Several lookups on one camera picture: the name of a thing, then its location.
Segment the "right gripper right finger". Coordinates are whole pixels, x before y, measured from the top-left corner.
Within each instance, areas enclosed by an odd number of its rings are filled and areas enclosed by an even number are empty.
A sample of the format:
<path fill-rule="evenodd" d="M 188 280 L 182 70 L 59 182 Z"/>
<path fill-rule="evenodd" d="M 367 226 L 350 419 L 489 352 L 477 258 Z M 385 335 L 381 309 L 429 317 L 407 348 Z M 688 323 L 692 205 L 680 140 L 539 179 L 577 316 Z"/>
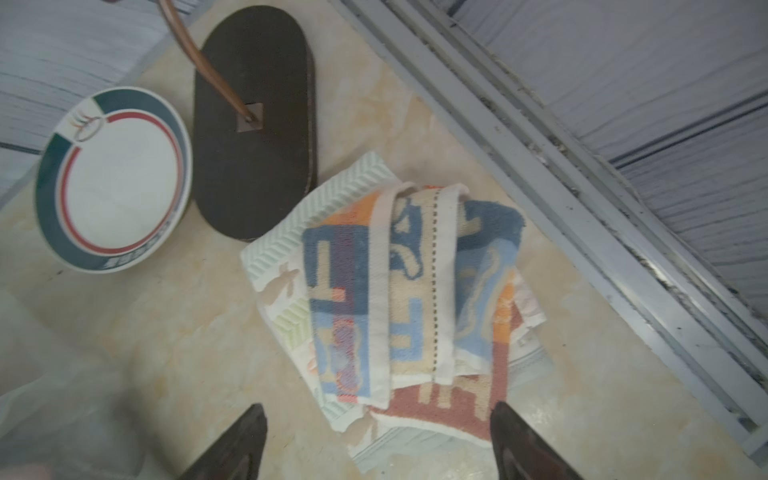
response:
<path fill-rule="evenodd" d="M 499 479 L 583 479 L 506 402 L 495 404 L 489 426 Z"/>

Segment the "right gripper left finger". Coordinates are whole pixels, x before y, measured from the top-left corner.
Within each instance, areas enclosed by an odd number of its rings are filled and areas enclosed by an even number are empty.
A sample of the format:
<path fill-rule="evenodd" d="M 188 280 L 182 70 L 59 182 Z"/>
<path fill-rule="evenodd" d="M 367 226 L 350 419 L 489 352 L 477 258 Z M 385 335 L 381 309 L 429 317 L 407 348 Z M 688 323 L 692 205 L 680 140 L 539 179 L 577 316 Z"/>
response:
<path fill-rule="evenodd" d="M 263 406 L 252 404 L 179 479 L 256 480 L 267 433 L 268 423 Z"/>

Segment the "white plate green red rim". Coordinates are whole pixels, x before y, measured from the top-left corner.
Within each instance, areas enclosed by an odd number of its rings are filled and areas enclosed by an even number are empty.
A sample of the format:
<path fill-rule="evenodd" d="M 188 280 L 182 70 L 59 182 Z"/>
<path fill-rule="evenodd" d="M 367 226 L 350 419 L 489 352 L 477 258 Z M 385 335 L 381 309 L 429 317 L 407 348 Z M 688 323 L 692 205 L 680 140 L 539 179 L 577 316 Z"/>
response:
<path fill-rule="evenodd" d="M 72 107 L 40 157 L 37 223 L 52 253 L 90 274 L 151 256 L 184 215 L 190 135 L 176 109 L 143 88 L 115 87 Z"/>

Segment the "patterned multicolour folded towel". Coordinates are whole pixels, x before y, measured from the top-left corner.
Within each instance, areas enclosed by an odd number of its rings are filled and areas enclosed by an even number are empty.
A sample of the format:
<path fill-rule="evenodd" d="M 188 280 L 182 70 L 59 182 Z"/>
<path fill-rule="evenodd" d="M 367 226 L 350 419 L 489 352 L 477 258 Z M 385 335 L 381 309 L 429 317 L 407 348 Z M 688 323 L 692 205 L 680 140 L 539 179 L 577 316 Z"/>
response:
<path fill-rule="evenodd" d="M 485 444 L 508 391 L 525 226 L 464 186 L 379 189 L 302 236 L 322 396 Z"/>

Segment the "metal cup stand dark base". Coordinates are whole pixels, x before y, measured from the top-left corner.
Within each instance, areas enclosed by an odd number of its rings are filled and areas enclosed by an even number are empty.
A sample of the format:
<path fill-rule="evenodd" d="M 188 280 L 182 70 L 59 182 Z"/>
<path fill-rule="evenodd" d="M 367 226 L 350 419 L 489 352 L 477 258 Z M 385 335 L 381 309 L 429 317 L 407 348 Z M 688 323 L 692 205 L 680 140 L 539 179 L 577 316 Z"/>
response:
<path fill-rule="evenodd" d="M 221 21 L 197 46 L 170 1 L 158 4 L 194 65 L 193 196 L 219 233 L 253 241 L 317 186 L 314 57 L 299 23 L 269 5 Z"/>

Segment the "clear plastic vacuum bag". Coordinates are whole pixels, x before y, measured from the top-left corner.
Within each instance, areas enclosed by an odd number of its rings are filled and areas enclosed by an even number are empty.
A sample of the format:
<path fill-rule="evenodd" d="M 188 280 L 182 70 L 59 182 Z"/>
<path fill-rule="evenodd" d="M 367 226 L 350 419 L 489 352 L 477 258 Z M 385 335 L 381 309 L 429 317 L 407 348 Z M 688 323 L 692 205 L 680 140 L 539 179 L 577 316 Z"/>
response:
<path fill-rule="evenodd" d="M 1 476 L 139 479 L 151 456 L 126 380 L 1 293 Z"/>

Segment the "right aluminium frame post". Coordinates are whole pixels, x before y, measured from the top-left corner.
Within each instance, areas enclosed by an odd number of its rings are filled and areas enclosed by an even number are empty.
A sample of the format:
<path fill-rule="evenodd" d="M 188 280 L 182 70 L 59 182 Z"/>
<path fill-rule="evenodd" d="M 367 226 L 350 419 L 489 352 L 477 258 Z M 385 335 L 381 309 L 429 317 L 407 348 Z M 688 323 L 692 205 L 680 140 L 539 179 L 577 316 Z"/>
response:
<path fill-rule="evenodd" d="M 335 8 L 531 221 L 555 370 L 523 416 L 590 478 L 765 477 L 765 323 L 438 7 Z"/>

